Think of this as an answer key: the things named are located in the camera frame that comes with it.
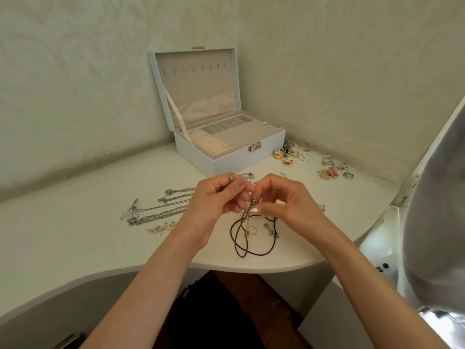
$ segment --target brown floor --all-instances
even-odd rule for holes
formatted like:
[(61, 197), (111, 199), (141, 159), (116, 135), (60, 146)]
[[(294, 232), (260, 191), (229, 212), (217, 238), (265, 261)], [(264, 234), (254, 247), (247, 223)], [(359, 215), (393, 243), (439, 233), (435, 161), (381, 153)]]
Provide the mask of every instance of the brown floor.
[[(311, 349), (297, 331), (302, 317), (258, 275), (210, 271), (236, 297), (242, 311), (252, 318), (267, 349)], [(169, 339), (162, 328), (155, 349), (170, 349)]]

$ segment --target forearm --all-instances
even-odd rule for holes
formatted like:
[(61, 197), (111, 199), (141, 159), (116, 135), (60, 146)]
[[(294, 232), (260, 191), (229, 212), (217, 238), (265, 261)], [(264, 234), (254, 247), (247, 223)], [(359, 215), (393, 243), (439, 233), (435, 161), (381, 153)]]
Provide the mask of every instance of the forearm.
[(448, 346), (336, 227), (317, 247), (338, 279), (376, 349)]
[(82, 348), (151, 348), (197, 251), (173, 230)]

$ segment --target jewelry box lid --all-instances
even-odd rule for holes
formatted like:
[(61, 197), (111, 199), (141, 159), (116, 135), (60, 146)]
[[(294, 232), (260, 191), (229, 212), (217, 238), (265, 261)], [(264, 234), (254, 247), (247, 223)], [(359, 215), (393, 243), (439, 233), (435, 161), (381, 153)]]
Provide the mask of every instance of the jewelry box lid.
[(151, 52), (149, 60), (171, 131), (181, 124), (170, 99), (190, 127), (241, 110), (234, 48)]

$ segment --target tabletop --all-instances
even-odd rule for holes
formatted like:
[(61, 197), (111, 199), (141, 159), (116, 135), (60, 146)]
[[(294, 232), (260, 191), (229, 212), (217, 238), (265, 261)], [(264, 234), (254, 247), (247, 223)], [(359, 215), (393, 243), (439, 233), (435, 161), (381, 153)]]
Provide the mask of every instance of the tabletop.
[[(323, 168), (321, 154), (308, 156), (307, 161), (294, 159), (292, 165), (270, 156), (243, 172), (254, 173), (252, 181), (283, 172), (303, 182), (351, 240), (375, 223), (398, 192), (399, 186), (355, 169), (351, 180), (322, 180), (317, 173)], [(180, 215), (131, 227), (119, 217), (136, 198), (140, 208), (160, 205), (166, 189), (195, 187), (204, 178), (171, 144), (0, 204), (0, 324), (86, 281), (139, 270), (168, 234), (149, 234), (147, 229), (177, 221)], [(270, 254), (239, 258), (230, 237), (237, 219), (234, 213), (220, 218), (191, 267), (276, 273), (323, 259), (281, 221), (276, 222), (280, 238)], [(249, 237), (253, 252), (264, 253), (272, 245), (265, 222), (261, 216), (250, 219), (257, 228)]]

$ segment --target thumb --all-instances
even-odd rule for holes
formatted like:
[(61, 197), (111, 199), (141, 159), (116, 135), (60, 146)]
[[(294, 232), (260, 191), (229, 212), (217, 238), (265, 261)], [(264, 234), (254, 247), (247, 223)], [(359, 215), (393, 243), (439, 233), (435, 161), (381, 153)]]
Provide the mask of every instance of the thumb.
[(221, 202), (226, 204), (228, 201), (235, 198), (246, 187), (246, 184), (247, 180), (243, 177), (240, 177), (231, 182), (228, 186), (225, 187), (223, 191), (218, 193)]
[(284, 219), (287, 206), (285, 204), (276, 204), (272, 202), (259, 203), (250, 210), (253, 214), (271, 215), (273, 217)]

